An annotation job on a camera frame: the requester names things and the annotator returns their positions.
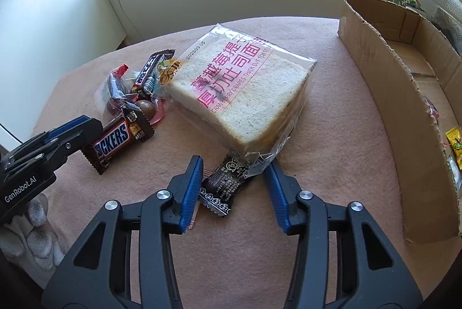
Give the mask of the red clear date packet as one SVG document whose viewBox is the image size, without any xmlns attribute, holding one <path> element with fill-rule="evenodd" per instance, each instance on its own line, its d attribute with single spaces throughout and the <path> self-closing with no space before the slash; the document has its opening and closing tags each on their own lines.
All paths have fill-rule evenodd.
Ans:
<svg viewBox="0 0 462 309">
<path fill-rule="evenodd" d="M 124 76 L 128 70 L 127 64 L 113 69 L 94 94 L 96 108 L 104 124 L 120 114 L 122 105 L 134 103 L 137 99 L 131 92 L 132 80 Z"/>
</svg>

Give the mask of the Snickers chocolate bar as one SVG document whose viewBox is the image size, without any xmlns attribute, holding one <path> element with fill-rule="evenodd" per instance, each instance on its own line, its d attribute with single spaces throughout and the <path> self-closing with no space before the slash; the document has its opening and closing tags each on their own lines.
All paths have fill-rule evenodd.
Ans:
<svg viewBox="0 0 462 309">
<path fill-rule="evenodd" d="M 121 113 L 104 127 L 99 139 L 86 146 L 82 153 L 102 175 L 116 155 L 135 142 L 144 143 L 154 133 L 142 110 L 134 104 L 125 104 Z"/>
</svg>

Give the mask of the yellow quail egg packet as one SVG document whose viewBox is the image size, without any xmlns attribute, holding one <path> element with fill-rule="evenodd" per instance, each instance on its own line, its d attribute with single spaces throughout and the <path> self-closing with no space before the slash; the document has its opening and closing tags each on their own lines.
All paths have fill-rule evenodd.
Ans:
<svg viewBox="0 0 462 309">
<path fill-rule="evenodd" d="M 156 85 L 154 87 L 157 96 L 164 94 L 165 85 L 173 79 L 181 66 L 182 61 L 177 59 L 163 59 L 157 64 L 155 67 Z"/>
</svg>

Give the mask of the small black snack packet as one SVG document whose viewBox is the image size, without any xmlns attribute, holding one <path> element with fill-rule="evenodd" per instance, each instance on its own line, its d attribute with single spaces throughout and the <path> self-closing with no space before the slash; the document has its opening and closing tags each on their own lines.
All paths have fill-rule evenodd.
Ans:
<svg viewBox="0 0 462 309">
<path fill-rule="evenodd" d="M 257 161 L 256 153 L 241 156 L 230 150 L 221 164 L 203 179 L 198 195 L 200 203 L 220 218 L 228 216 L 235 196 L 252 180 L 248 171 Z"/>
</svg>

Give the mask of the packaged toast bread slices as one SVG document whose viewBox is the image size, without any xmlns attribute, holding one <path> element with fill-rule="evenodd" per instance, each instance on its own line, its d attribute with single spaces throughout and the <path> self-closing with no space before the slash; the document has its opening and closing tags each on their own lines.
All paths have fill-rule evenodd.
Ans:
<svg viewBox="0 0 462 309">
<path fill-rule="evenodd" d="M 290 138 L 317 61 L 216 24 L 181 55 L 164 94 L 203 133 L 239 155 L 256 153 L 261 174 Z"/>
</svg>

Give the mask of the white knit glove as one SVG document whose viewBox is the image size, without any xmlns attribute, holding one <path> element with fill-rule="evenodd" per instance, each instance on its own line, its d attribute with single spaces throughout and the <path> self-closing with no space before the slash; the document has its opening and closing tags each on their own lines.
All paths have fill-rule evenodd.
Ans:
<svg viewBox="0 0 462 309">
<path fill-rule="evenodd" d="M 1 227 L 1 251 L 7 261 L 22 269 L 39 286 L 45 287 L 64 259 L 58 235 L 48 220 L 49 202 L 41 193 Z"/>
</svg>

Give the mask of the brown egg in packet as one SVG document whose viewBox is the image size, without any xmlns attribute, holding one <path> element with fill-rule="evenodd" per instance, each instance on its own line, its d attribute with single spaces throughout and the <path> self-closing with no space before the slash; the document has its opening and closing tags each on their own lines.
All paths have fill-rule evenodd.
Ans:
<svg viewBox="0 0 462 309">
<path fill-rule="evenodd" d="M 138 99 L 135 102 L 135 105 L 142 110 L 143 114 L 146 116 L 146 119 L 152 126 L 160 122 L 165 116 L 163 104 L 159 100 L 150 101 L 145 99 Z"/>
</svg>

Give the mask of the Japanese Snickers bar wrapper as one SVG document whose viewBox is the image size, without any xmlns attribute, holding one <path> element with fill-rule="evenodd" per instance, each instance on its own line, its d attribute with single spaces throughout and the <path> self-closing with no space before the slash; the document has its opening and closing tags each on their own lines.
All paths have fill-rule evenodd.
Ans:
<svg viewBox="0 0 462 309">
<path fill-rule="evenodd" d="M 161 72 L 170 65 L 175 50 L 162 50 L 152 53 L 137 75 L 131 93 L 140 98 L 151 99 L 160 88 Z"/>
</svg>

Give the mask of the white cabinet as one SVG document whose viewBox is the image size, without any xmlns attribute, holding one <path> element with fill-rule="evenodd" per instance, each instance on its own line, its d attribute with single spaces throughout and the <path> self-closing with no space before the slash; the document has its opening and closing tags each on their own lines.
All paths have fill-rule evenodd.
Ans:
<svg viewBox="0 0 462 309">
<path fill-rule="evenodd" d="M 109 0 L 1 0 L 1 145 L 29 139 L 58 80 L 125 37 Z"/>
</svg>

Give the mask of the yellow candy packet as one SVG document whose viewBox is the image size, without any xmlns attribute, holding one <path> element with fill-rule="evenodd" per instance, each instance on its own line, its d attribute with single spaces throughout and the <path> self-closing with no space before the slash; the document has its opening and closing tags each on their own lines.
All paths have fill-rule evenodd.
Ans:
<svg viewBox="0 0 462 309">
<path fill-rule="evenodd" d="M 461 141 L 461 129 L 459 127 L 453 127 L 445 133 L 446 138 L 454 152 L 457 166 L 462 170 L 462 141 Z"/>
</svg>

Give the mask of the cardboard box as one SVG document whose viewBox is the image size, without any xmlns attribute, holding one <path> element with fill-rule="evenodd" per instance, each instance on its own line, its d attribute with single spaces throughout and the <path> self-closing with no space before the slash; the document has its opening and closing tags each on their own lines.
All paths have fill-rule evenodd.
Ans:
<svg viewBox="0 0 462 309">
<path fill-rule="evenodd" d="M 417 12 L 343 0 L 338 35 L 385 124 L 411 243 L 461 235 L 461 169 L 446 133 L 461 127 L 461 56 Z"/>
</svg>

